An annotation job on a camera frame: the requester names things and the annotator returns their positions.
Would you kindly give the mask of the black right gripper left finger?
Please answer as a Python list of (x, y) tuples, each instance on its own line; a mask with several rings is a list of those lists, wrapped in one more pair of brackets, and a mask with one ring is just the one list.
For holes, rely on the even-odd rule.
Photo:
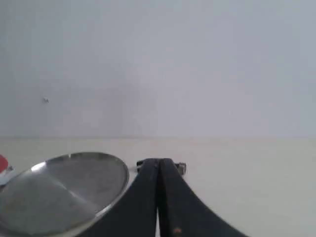
[(81, 237), (154, 237), (156, 235), (156, 184), (158, 160), (143, 161), (131, 186)]

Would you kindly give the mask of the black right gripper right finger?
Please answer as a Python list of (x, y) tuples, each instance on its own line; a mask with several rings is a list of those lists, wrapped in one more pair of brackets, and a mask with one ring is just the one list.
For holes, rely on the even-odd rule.
[(158, 216), (161, 237), (245, 236), (198, 198), (169, 158), (159, 162)]

